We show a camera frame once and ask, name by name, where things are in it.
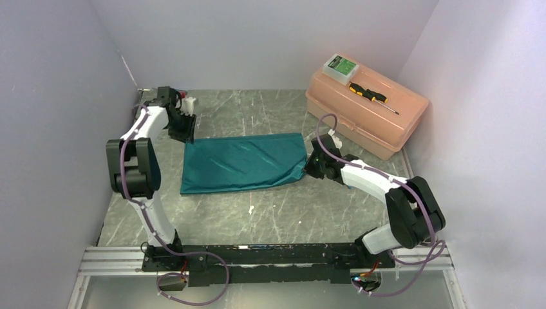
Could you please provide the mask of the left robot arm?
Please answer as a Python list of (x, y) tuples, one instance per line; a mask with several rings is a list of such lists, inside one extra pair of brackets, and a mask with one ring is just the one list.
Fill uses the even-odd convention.
[(153, 100), (136, 106), (136, 120), (129, 131), (106, 143), (111, 188), (133, 206), (146, 230), (145, 260), (168, 270), (184, 264), (185, 252), (162, 205), (162, 175), (154, 143), (163, 130), (173, 140), (193, 143), (196, 102), (185, 91), (159, 87)]

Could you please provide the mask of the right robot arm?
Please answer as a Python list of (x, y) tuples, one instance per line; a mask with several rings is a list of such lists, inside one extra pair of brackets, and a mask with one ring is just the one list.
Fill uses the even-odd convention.
[(436, 233), (446, 226), (446, 219), (424, 178), (394, 176), (354, 155), (341, 156), (329, 134), (313, 139), (312, 147), (304, 167), (306, 174), (359, 189), (386, 206), (388, 223), (365, 232), (357, 240), (355, 260), (360, 266), (372, 266), (379, 260), (380, 253), (387, 250), (411, 249), (423, 241), (433, 241)]

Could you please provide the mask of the teal cloth napkin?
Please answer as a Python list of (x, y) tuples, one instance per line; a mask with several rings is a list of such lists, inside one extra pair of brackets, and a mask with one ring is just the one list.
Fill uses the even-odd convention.
[(196, 139), (185, 146), (180, 194), (242, 192), (298, 182), (306, 158), (301, 133)]

